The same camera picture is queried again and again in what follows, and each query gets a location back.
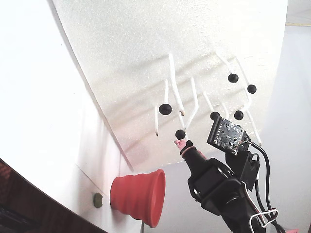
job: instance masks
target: white stick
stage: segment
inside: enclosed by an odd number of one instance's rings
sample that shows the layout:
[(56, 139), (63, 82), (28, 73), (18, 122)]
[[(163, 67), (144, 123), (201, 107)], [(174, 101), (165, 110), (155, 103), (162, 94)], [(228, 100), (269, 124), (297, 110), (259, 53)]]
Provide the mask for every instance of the white stick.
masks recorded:
[(238, 65), (239, 65), (239, 67), (240, 67), (240, 69), (241, 69), (241, 71), (242, 71), (242, 74), (243, 74), (243, 76), (244, 76), (244, 79), (245, 79), (245, 81), (246, 81), (246, 84), (249, 85), (249, 80), (248, 80), (248, 78), (247, 78), (247, 76), (246, 76), (246, 74), (245, 74), (245, 71), (244, 71), (244, 69), (243, 69), (243, 66), (242, 66), (242, 64), (241, 64), (241, 62), (240, 62), (240, 60), (239, 60), (239, 58), (238, 58), (237, 56), (235, 56), (235, 60), (237, 61)]
[(174, 58), (173, 55), (170, 53), (169, 54), (169, 60), (170, 60), (170, 80), (171, 80), (171, 85), (175, 97), (175, 101), (178, 107), (178, 110), (180, 111), (180, 114), (182, 116), (185, 115), (185, 109), (183, 106), (183, 102), (181, 101), (181, 98), (179, 96), (177, 84), (176, 84), (176, 78), (175, 78), (175, 64), (174, 64)]
[(251, 115), (251, 113), (249, 112), (248, 109), (246, 109), (245, 111), (246, 111), (246, 113), (247, 113), (247, 116), (248, 116), (249, 120), (251, 121), (253, 130), (254, 130), (254, 132), (255, 132), (255, 136), (256, 136), (257, 141), (258, 141), (258, 145), (259, 145), (259, 146), (262, 146), (262, 141), (261, 141), (261, 139), (260, 139), (258, 130), (257, 130), (257, 128), (256, 128), (256, 125), (255, 125), (255, 123), (254, 123), (254, 119), (253, 119), (253, 117), (252, 117), (252, 115)]
[(155, 106), (155, 134), (158, 137), (158, 135), (159, 135), (159, 121), (157, 118), (157, 115), (158, 115), (157, 111), (158, 111), (158, 109), (157, 109), (157, 105), (156, 105)]
[(188, 128), (189, 128), (189, 126), (190, 126), (190, 124), (191, 124), (191, 122), (192, 122), (192, 120), (193, 120), (193, 118), (194, 118), (196, 112), (197, 112), (198, 109), (199, 109), (199, 101), (198, 101), (198, 96), (197, 96), (197, 94), (196, 94), (194, 78), (191, 77), (190, 80), (191, 80), (191, 87), (192, 87), (192, 95), (193, 95), (193, 101), (194, 101), (194, 108), (193, 108), (193, 110), (192, 110), (192, 112), (191, 112), (191, 115), (190, 115), (190, 117), (189, 117), (189, 119), (188, 119), (188, 121), (187, 121), (187, 123), (186, 123), (185, 132), (188, 130)]
[(165, 92), (164, 92), (164, 103), (169, 103), (169, 81), (164, 80)]
[(218, 57), (223, 63), (225, 63), (225, 65), (227, 66), (227, 68), (228, 68), (230, 74), (232, 74), (232, 73), (233, 73), (233, 69), (232, 69), (232, 66), (230, 65), (230, 63), (229, 63), (224, 57), (222, 57), (222, 56), (219, 54), (218, 51), (215, 51), (215, 53), (216, 53), (217, 57)]
[[(178, 114), (178, 118), (179, 118), (179, 122), (180, 122), (180, 125), (181, 125), (181, 128), (184, 129), (185, 128), (185, 123), (184, 123), (184, 120), (183, 120), (183, 117)], [(186, 136), (185, 136), (185, 140), (188, 141), (188, 133), (186, 133)]]
[(225, 104), (223, 102), (220, 102), (220, 104), (222, 105), (224, 111), (225, 111), (225, 118), (227, 120), (229, 120), (229, 112), (228, 112), (228, 109), (226, 108)]
[(210, 102), (210, 100), (209, 100), (209, 98), (208, 98), (208, 96), (207, 96), (207, 94), (206, 94), (205, 91), (203, 92), (203, 96), (204, 96), (204, 98), (205, 98), (205, 101), (206, 101), (206, 103), (207, 103), (209, 109), (210, 109), (212, 112), (214, 112), (213, 105), (212, 105), (212, 103)]
[(185, 123), (184, 123), (183, 117), (180, 114), (178, 114), (178, 118), (179, 118), (179, 122), (181, 124), (181, 128), (184, 129)]
[(244, 113), (246, 111), (246, 109), (249, 109), (249, 107), (251, 106), (252, 104), (252, 98), (250, 96), (250, 94), (248, 93), (247, 91), (247, 87), (244, 87), (244, 91), (246, 93), (246, 96), (247, 96), (247, 104), (245, 104), (242, 108), (241, 108), (241, 111)]
[(198, 84), (198, 86), (199, 86), (200, 91), (202, 92), (202, 94), (203, 94), (203, 96), (204, 96), (204, 99), (205, 99), (205, 101), (206, 101), (206, 103), (207, 103), (209, 109), (210, 109), (212, 112), (214, 112), (213, 105), (212, 105), (212, 103), (210, 102), (210, 100), (209, 100), (209, 98), (208, 98), (208, 96), (207, 96), (206, 91), (203, 90), (202, 85), (201, 85), (198, 81), (197, 81), (197, 84)]

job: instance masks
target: white panel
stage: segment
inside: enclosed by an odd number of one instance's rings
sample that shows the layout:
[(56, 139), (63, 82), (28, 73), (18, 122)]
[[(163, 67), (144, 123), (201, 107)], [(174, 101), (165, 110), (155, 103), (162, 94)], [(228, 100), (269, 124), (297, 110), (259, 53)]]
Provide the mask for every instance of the white panel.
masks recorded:
[(82, 126), (77, 165), (107, 196), (120, 172), (121, 153), (91, 98), (82, 100)]
[[(286, 0), (55, 0), (54, 4), (96, 99), (136, 171), (181, 160), (174, 152), (174, 134), (181, 126), (171, 89), (173, 112), (159, 115), (159, 136), (155, 134), (154, 107), (164, 101), (170, 52), (185, 122), (193, 109), (192, 76), (213, 105), (226, 104), (231, 119), (247, 102), (242, 71), (233, 59), (238, 55), (258, 88), (250, 112), (257, 128), (262, 128), (279, 60)], [(231, 62), (239, 82), (228, 82), (228, 70), (215, 49)], [(188, 133), (209, 151), (210, 110), (199, 90), (198, 99), (199, 111)], [(215, 110), (224, 115), (221, 107)], [(255, 141), (247, 116), (240, 124)]]

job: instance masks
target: white wire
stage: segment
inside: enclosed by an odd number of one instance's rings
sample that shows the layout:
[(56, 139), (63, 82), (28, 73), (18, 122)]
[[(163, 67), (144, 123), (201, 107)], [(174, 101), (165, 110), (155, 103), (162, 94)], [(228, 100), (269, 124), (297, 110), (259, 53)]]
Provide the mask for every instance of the white wire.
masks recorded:
[[(183, 117), (178, 114), (178, 118), (179, 118), (179, 122), (180, 122), (180, 125), (181, 125), (181, 128), (184, 129), (185, 128), (185, 123), (184, 123), (184, 120), (183, 120)], [(185, 140), (188, 141), (188, 133), (186, 133), (186, 136), (185, 136)]]
[(178, 92), (176, 78), (175, 78), (175, 63), (174, 63), (173, 55), (171, 53), (169, 54), (169, 61), (170, 61), (170, 80), (171, 80), (171, 85), (172, 85), (175, 101), (176, 101), (178, 110), (180, 111), (181, 115), (184, 116), (185, 109), (183, 106), (183, 102), (181, 101), (179, 92)]
[(245, 104), (242, 108), (241, 108), (241, 111), (244, 113), (246, 109), (249, 109), (249, 107), (251, 106), (252, 104), (252, 98), (250, 96), (250, 94), (248, 93), (247, 91), (247, 87), (244, 87), (244, 91), (245, 91), (245, 94), (247, 96), (247, 104)]
[(165, 92), (164, 92), (164, 103), (169, 103), (169, 81), (164, 80), (165, 83)]
[(198, 84), (199, 89), (200, 89), (200, 91), (202, 92), (202, 94), (203, 94), (203, 96), (204, 96), (204, 99), (205, 99), (205, 101), (206, 101), (206, 103), (207, 103), (207, 105), (208, 105), (210, 111), (211, 111), (211, 112), (214, 112), (214, 107), (213, 107), (212, 103), (210, 102), (210, 100), (209, 100), (209, 98), (208, 98), (208, 96), (207, 96), (206, 91), (203, 90), (203, 87), (202, 87), (202, 85), (200, 84), (199, 81), (197, 81), (196, 83)]
[(224, 57), (222, 57), (222, 56), (219, 54), (218, 51), (215, 51), (215, 53), (216, 53), (217, 57), (218, 57), (223, 63), (225, 63), (225, 65), (227, 66), (227, 68), (228, 68), (230, 74), (232, 74), (232, 73), (233, 73), (233, 69), (232, 69), (232, 66), (230, 65), (230, 63), (229, 63)]
[(244, 69), (243, 69), (243, 66), (242, 66), (242, 64), (241, 64), (241, 62), (240, 62), (240, 60), (239, 60), (239, 58), (238, 58), (237, 56), (235, 56), (235, 60), (237, 61), (238, 65), (239, 65), (239, 67), (240, 67), (240, 69), (241, 69), (241, 71), (242, 71), (242, 74), (243, 74), (243, 76), (244, 76), (244, 79), (245, 79), (245, 81), (246, 81), (246, 84), (249, 85), (249, 80), (248, 80), (248, 78), (247, 78), (247, 76), (246, 76), (246, 74), (245, 74), (245, 71), (244, 71)]
[(156, 136), (159, 135), (159, 121), (158, 121), (158, 109), (157, 109), (157, 105), (155, 106), (155, 134)]
[(259, 136), (258, 130), (257, 130), (257, 128), (256, 128), (256, 125), (255, 125), (255, 123), (254, 123), (254, 119), (253, 119), (253, 117), (252, 117), (252, 115), (251, 115), (251, 113), (249, 112), (248, 109), (246, 109), (245, 111), (246, 111), (247, 116), (248, 116), (248, 118), (249, 118), (249, 120), (250, 120), (250, 122), (251, 122), (251, 124), (252, 124), (253, 129), (254, 129), (255, 136), (256, 136), (256, 138), (257, 138), (258, 144), (259, 144), (259, 146), (262, 146), (262, 141), (261, 141), (261, 138), (260, 138), (260, 136)]
[(221, 106), (223, 107), (224, 111), (225, 111), (225, 118), (227, 120), (229, 120), (229, 112), (228, 109), (226, 108), (225, 104), (223, 102), (220, 102)]
[(206, 94), (205, 91), (203, 92), (203, 96), (204, 96), (204, 98), (205, 98), (205, 101), (206, 101), (206, 103), (207, 103), (209, 109), (210, 109), (212, 112), (214, 112), (213, 105), (212, 105), (212, 103), (210, 102), (210, 100), (209, 100), (209, 98), (208, 98), (208, 96), (207, 96), (207, 94)]
[(196, 94), (196, 89), (195, 89), (195, 82), (194, 82), (194, 78), (191, 77), (191, 87), (192, 87), (192, 95), (193, 95), (193, 101), (194, 101), (194, 108), (191, 112), (191, 115), (185, 125), (184, 131), (186, 132), (195, 116), (195, 114), (197, 113), (198, 109), (199, 109), (199, 101), (198, 101), (198, 96)]
[[(277, 214), (278, 214), (278, 210), (277, 210), (277, 209), (272, 209), (272, 210), (269, 210), (269, 211), (267, 211), (267, 212), (261, 212), (261, 213), (258, 213), (258, 214), (254, 214), (254, 215), (252, 215), (252, 216), (249, 218), (248, 224), (249, 224), (249, 227), (250, 227), (252, 233), (254, 233), (253, 226), (252, 226), (252, 219), (253, 219), (254, 217), (256, 217), (256, 216), (264, 215), (264, 214), (269, 214), (269, 213), (272, 213), (272, 212), (277, 212)], [(268, 226), (268, 224), (271, 223), (271, 222), (273, 222), (274, 220), (276, 220), (276, 218), (277, 218), (277, 216), (276, 216), (273, 220), (267, 222), (265, 225), (263, 225), (263, 226), (261, 226), (261, 227), (266, 228), (266, 227)]]
[[(245, 183), (245, 182), (242, 182), (242, 183), (244, 183), (244, 191), (245, 191), (245, 193), (246, 193), (246, 195), (247, 195), (247, 199), (250, 200), (250, 201), (252, 202), (252, 204), (253, 204), (253, 206), (256, 208), (257, 212), (260, 213), (259, 208), (255, 205), (255, 203), (253, 202), (253, 200), (252, 200), (251, 197), (249, 196), (249, 193), (248, 193), (247, 187), (246, 187), (246, 183)], [(264, 218), (263, 218), (262, 216), (261, 216), (261, 220), (263, 221), (264, 224), (266, 223), (265, 220), (264, 220)]]

